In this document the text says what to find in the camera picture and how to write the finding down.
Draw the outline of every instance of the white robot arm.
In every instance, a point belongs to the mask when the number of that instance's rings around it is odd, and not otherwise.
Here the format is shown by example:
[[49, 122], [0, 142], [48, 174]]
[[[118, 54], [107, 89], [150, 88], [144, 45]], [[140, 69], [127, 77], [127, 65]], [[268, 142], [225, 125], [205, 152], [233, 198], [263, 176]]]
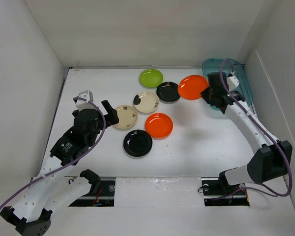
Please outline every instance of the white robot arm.
[[[99, 112], [88, 103], [88, 101], [93, 102], [92, 93], [81, 92], [79, 98], [85, 101], [76, 102], [77, 110], [73, 112], [75, 117], [73, 126], [56, 142], [51, 149], [50, 157], [39, 175], [34, 178], [43, 177], [43, 179], [31, 185], [16, 204], [6, 206], [0, 212], [7, 222], [16, 226], [16, 231], [22, 236], [44, 235], [56, 211], [90, 192], [92, 186], [94, 191], [99, 188], [100, 177], [91, 170], [85, 170], [64, 191], [55, 195], [59, 182], [74, 168], [79, 157], [94, 145], [100, 130], [119, 122], [117, 111], [107, 100], [102, 101], [107, 111], [103, 122]], [[74, 160], [77, 160], [76, 163], [70, 165], [69, 163]], [[46, 176], [47, 173], [68, 164], [66, 168]]]
[[[239, 82], [232, 74], [226, 77], [226, 74], [222, 73], [222, 76], [224, 85], [228, 84], [229, 89], [238, 86]], [[201, 93], [203, 99], [208, 104], [218, 107], [237, 126], [254, 153], [247, 165], [220, 173], [217, 186], [220, 194], [223, 196], [234, 192], [235, 187], [238, 188], [241, 183], [261, 184], [286, 175], [288, 166], [278, 149], [283, 151], [289, 165], [292, 145], [288, 141], [282, 142], [272, 135], [261, 124], [257, 116], [251, 112], [245, 99], [238, 91], [226, 91], [219, 72], [208, 74], [208, 82], [209, 87]]]

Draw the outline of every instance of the plate rim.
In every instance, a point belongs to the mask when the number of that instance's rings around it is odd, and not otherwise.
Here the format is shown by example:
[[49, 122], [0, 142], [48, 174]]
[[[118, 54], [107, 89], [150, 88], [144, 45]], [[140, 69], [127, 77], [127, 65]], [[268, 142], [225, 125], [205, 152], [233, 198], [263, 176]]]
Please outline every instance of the plate rim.
[[[144, 152], [144, 154], [141, 154], [141, 153], [140, 153], [139, 155], [137, 155], [135, 152], [133, 152], [133, 151], [130, 149], [129, 144], [128, 144], [128, 142], [127, 142], [127, 141], [129, 140], [129, 137], [128, 137], [128, 139], [127, 139], [127, 136], [131, 136], [131, 133], [133, 133], [133, 132], [140, 132], [140, 133], [142, 133], [145, 137], [147, 137], [147, 142], [148, 142], [148, 148], [147, 148], [147, 150], [148, 150], [148, 151], [147, 151], [147, 152]], [[126, 136], [125, 136], [124, 139], [123, 139], [123, 149], [125, 150], [125, 152], [126, 152], [127, 154], [129, 154], [130, 156], [133, 156], [133, 157], [142, 157], [142, 156], [147, 155], [147, 154], [151, 151], [152, 146], [153, 146], [153, 139], [152, 139], [152, 136], [151, 136], [148, 132], [146, 132], [145, 130], [142, 130], [142, 129], [135, 129], [135, 130], [130, 131], [129, 133], [126, 134]], [[134, 155], [128, 153], [127, 150], [130, 150], [132, 153], [134, 153]]]
[[[174, 85], [177, 86], [177, 95], [178, 95], [178, 97], [176, 97], [174, 100], [170, 100], [170, 99], [162, 99], [162, 98], [164, 98], [164, 97], [163, 97], [163, 96], [160, 96], [160, 90], [162, 89], [161, 85], [162, 85], [162, 84], [165, 84], [165, 83], [170, 83], [171, 85], [174, 84]], [[179, 87], [179, 85], [176, 84], [175, 82], [172, 82], [172, 81], [165, 81], [165, 82], [161, 83], [159, 86], [157, 86], [157, 89], [156, 89], [156, 95], [158, 96], [158, 98], [159, 98], [160, 100], [162, 100], [162, 101], [164, 101], [164, 102], [176, 102], [176, 101], [178, 101], [178, 100], [180, 99], [180, 94], [178, 93], [178, 87]]]
[[117, 124], [114, 124], [114, 127], [116, 127], [116, 128], [118, 128], [118, 129], [130, 129], [130, 128], [132, 128], [136, 123], [137, 123], [137, 121], [138, 121], [138, 112], [137, 112], [137, 110], [133, 107], [133, 106], [131, 106], [131, 105], [120, 105], [120, 106], [117, 106], [116, 108], [115, 108], [115, 110], [117, 111], [117, 115], [118, 115], [118, 108], [120, 108], [120, 107], [131, 107], [134, 111], [135, 111], [135, 114], [136, 114], [136, 120], [135, 120], [135, 122], [133, 123], [133, 125], [131, 125], [131, 126], [129, 126], [129, 127], [126, 127], [126, 128], [120, 128], [119, 126], [116, 126]]
[[[147, 131], [147, 121], [149, 120], [149, 118], [150, 118], [151, 116], [154, 116], [154, 115], [156, 115], [156, 114], [163, 114], [163, 115], [167, 116], [167, 117], [171, 120], [172, 129], [171, 129], [171, 131], [169, 132], [169, 134], [167, 134], [167, 135], [165, 135], [165, 136], [162, 136], [162, 137], [155, 137], [155, 136], [151, 135], [151, 134]], [[157, 139], [159, 139], [159, 138], [162, 139], [162, 138], [166, 138], [166, 137], [168, 137], [168, 136], [172, 133], [172, 131], [173, 131], [173, 129], [174, 129], [174, 122], [173, 122], [173, 119], [172, 119], [169, 115], [167, 115], [167, 114], [165, 114], [165, 113], [162, 113], [162, 112], [157, 112], [157, 113], [153, 113], [153, 114], [151, 114], [150, 116], [148, 116], [148, 118], [146, 119], [146, 122], [145, 122], [145, 124], [144, 124], [144, 128], [145, 128], [146, 132], [147, 132], [148, 134], [151, 135], [151, 137], [154, 137], [154, 138], [157, 138]]]
[[153, 106], [153, 109], [152, 110], [150, 110], [150, 111], [148, 111], [148, 112], [143, 112], [143, 111], [141, 111], [141, 110], [139, 110], [136, 106], [137, 105], [135, 105], [133, 102], [132, 102], [132, 104], [133, 104], [133, 107], [137, 110], [137, 111], [139, 111], [139, 112], [141, 112], [141, 113], [151, 113], [151, 112], [155, 112], [156, 110], [157, 110], [157, 108], [159, 107], [159, 102], [160, 102], [160, 99], [159, 99], [159, 97], [157, 96], [157, 94], [156, 93], [154, 93], [154, 92], [150, 92], [150, 91], [143, 91], [143, 92], [139, 92], [139, 93], [137, 93], [134, 97], [136, 97], [137, 95], [139, 96], [139, 94], [141, 94], [141, 93], [150, 93], [150, 94], [153, 94], [153, 96], [156, 96], [156, 98], [157, 98], [157, 106], [155, 107], [155, 106]]
[[158, 71], [158, 72], [160, 72], [161, 73], [161, 75], [162, 75], [162, 81], [161, 81], [161, 83], [164, 81], [164, 75], [163, 75], [163, 73], [160, 71], [160, 70], [158, 70], [158, 69], [155, 69], [155, 68], [149, 68], [149, 69], [145, 69], [144, 71], [142, 71], [141, 73], [140, 73], [140, 75], [139, 75], [139, 81], [140, 81], [140, 83], [141, 83], [141, 85], [143, 85], [143, 86], [145, 86], [145, 87], [147, 87], [147, 88], [156, 88], [157, 86], [159, 86], [160, 84], [158, 84], [158, 85], [154, 85], [154, 86], [148, 86], [148, 85], [145, 85], [144, 83], [142, 83], [142, 80], [141, 80], [141, 76], [142, 76], [142, 74], [145, 72], [145, 71], [147, 71], [147, 70], [156, 70], [156, 71]]

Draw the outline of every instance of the black mount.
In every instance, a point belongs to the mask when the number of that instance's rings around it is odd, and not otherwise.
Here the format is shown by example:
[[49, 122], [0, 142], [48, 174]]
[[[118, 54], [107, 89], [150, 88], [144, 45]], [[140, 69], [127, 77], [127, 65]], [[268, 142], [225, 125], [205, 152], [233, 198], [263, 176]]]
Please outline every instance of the black mount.
[[[284, 151], [290, 164], [292, 145], [288, 141], [278, 141], [277, 144]], [[247, 170], [255, 183], [263, 183], [287, 174], [283, 157], [274, 144], [270, 146], [264, 145], [260, 148], [248, 163]]]
[[[224, 83], [228, 88], [226, 74], [223, 72], [222, 75]], [[228, 105], [232, 105], [234, 101], [232, 100], [230, 95], [225, 91], [221, 82], [219, 72], [209, 73], [207, 77], [209, 86], [203, 92], [201, 92], [201, 96], [207, 104], [219, 108], [221, 112], [224, 114], [226, 107]], [[230, 94], [233, 95], [237, 101], [245, 101], [245, 98], [236, 90], [231, 91]]]
[[75, 110], [72, 113], [74, 116], [73, 126], [58, 139], [50, 150], [50, 156], [60, 159], [62, 166], [77, 159], [94, 145], [96, 137], [102, 129], [119, 123], [117, 111], [112, 108], [109, 102], [104, 100], [102, 104], [107, 111], [104, 116], [106, 127], [103, 127], [103, 119], [95, 109]]

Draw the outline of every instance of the purple cable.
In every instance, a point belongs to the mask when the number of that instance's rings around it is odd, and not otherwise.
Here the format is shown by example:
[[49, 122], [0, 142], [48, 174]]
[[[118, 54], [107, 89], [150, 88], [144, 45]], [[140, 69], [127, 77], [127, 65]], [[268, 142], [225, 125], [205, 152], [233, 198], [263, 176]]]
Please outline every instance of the purple cable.
[[275, 192], [273, 189], [269, 188], [268, 186], [266, 186], [265, 184], [260, 184], [260, 186], [263, 186], [265, 187], [267, 190], [269, 190], [271, 193], [273, 193], [274, 195], [270, 194], [270, 193], [267, 193], [265, 191], [262, 191], [258, 188], [253, 188], [253, 187], [244, 187], [244, 188], [240, 188], [236, 191], [234, 191], [233, 193], [229, 194], [229, 195], [226, 195], [226, 196], [222, 196], [222, 197], [219, 197], [219, 198], [214, 198], [214, 200], [220, 200], [220, 199], [223, 199], [225, 197], [228, 197], [228, 196], [231, 196], [231, 195], [234, 195], [235, 193], [241, 191], [241, 190], [245, 190], [245, 189], [250, 189], [250, 190], [255, 190], [255, 191], [259, 191], [259, 192], [262, 192], [264, 194], [267, 194], [269, 196], [272, 196], [272, 197], [286, 197], [288, 196], [291, 191], [292, 191], [292, 186], [293, 186], [293, 180], [292, 180], [292, 170], [291, 170], [291, 167], [290, 167], [290, 164], [289, 164], [289, 161], [287, 160], [287, 157], [284, 153], [284, 151], [281, 149], [281, 147], [277, 144], [277, 142], [255, 121], [255, 119], [248, 113], [248, 111], [236, 100], [236, 98], [230, 93], [230, 91], [228, 90], [228, 88], [226, 87], [226, 84], [224, 83], [224, 79], [223, 79], [223, 66], [226, 62], [229, 62], [232, 66], [232, 72], [234, 73], [234, 65], [233, 63], [229, 60], [229, 59], [225, 59], [223, 60], [222, 62], [222, 65], [221, 65], [221, 68], [220, 68], [220, 78], [221, 78], [221, 82], [222, 82], [222, 85], [225, 89], [225, 91], [230, 95], [230, 97], [232, 98], [232, 100], [242, 109], [242, 111], [248, 116], [248, 118], [251, 120], [251, 122], [257, 126], [258, 129], [260, 129], [270, 140], [271, 142], [273, 142], [273, 144], [275, 145], [275, 147], [278, 149], [279, 153], [281, 154], [281, 156], [283, 157], [283, 160], [284, 160], [284, 164], [287, 168], [287, 173], [288, 173], [288, 176], [289, 176], [289, 187], [288, 187], [288, 190], [286, 193], [284, 194], [281, 194], [281, 193], [278, 193], [278, 192]]
[[[87, 101], [87, 100], [84, 99], [84, 98], [74, 97], [73, 100], [74, 100], [74, 101], [76, 101], [76, 100], [82, 100], [82, 101], [85, 101], [85, 102], [88, 102], [89, 104], [91, 104], [91, 105], [92, 105], [92, 106], [93, 106], [93, 107], [99, 112], [99, 114], [100, 114], [100, 115], [102, 116], [102, 118], [103, 118], [103, 130], [102, 130], [101, 134], [99, 135], [98, 139], [96, 140], [96, 142], [94, 143], [94, 145], [91, 146], [89, 150], [87, 150], [87, 151], [86, 151], [85, 153], [83, 153], [80, 157], [78, 157], [77, 159], [75, 159], [75, 160], [69, 162], [68, 164], [66, 164], [66, 165], [64, 165], [64, 166], [61, 166], [61, 167], [59, 167], [58, 169], [55, 169], [55, 170], [53, 170], [53, 171], [48, 172], [47, 174], [45, 174], [45, 176], [50, 176], [50, 175], [52, 175], [52, 174], [54, 174], [54, 173], [56, 173], [56, 172], [58, 172], [58, 171], [63, 170], [64, 168], [67, 168], [68, 166], [71, 166], [71, 165], [77, 163], [79, 160], [81, 160], [83, 157], [85, 157], [87, 154], [89, 154], [89, 153], [93, 150], [93, 148], [99, 143], [99, 141], [102, 139], [102, 137], [103, 137], [103, 135], [104, 135], [104, 133], [105, 133], [106, 121], [105, 121], [105, 117], [104, 117], [103, 113], [101, 112], [101, 110], [100, 110], [100, 109], [99, 109], [94, 103], [92, 103], [91, 101]], [[25, 185], [24, 187], [22, 187], [21, 189], [19, 189], [19, 190], [18, 190], [17, 192], [15, 192], [11, 197], [9, 197], [4, 203], [2, 203], [2, 204], [0, 205], [0, 210], [1, 210], [6, 204], [8, 204], [8, 202], [10, 202], [13, 198], [15, 198], [17, 195], [19, 195], [23, 190], [27, 189], [28, 187], [30, 187], [31, 185], [37, 183], [38, 181], [40, 181], [40, 180], [42, 180], [42, 179], [43, 179], [43, 177], [38, 177], [38, 178], [36, 178], [35, 180], [33, 180], [32, 182], [30, 182], [30, 183], [28, 183], [27, 185]]]

